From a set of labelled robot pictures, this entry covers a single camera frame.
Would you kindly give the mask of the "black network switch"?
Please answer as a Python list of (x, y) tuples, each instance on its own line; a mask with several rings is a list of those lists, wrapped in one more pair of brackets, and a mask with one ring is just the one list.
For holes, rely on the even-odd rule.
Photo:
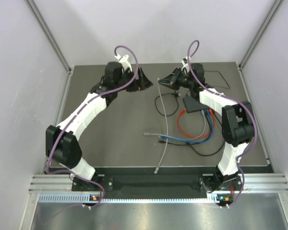
[(187, 113), (199, 112), (202, 110), (209, 109), (207, 105), (201, 104), (191, 96), (186, 96), (183, 98), (183, 103)]

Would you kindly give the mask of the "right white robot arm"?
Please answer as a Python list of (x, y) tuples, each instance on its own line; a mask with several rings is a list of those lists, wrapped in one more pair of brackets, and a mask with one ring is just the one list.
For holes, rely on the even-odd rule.
[(217, 188), (227, 189), (236, 181), (242, 156), (254, 146), (258, 137), (256, 121), (250, 102), (225, 96), (206, 83), (204, 67), (200, 63), (183, 60), (183, 67), (175, 68), (158, 83), (172, 90), (189, 89), (191, 98), (221, 116), (221, 131), (225, 142), (220, 162), (216, 166), (214, 182)]

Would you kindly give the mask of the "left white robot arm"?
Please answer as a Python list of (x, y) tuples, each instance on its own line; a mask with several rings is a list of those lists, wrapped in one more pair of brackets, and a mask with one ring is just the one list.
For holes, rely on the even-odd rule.
[(121, 91), (143, 91), (153, 83), (141, 67), (132, 67), (129, 56), (115, 55), (100, 81), (92, 87), (84, 101), (63, 121), (46, 129), (46, 167), (51, 161), (81, 177), (83, 185), (94, 190), (99, 186), (98, 174), (84, 158), (79, 139), (90, 123), (117, 98)]

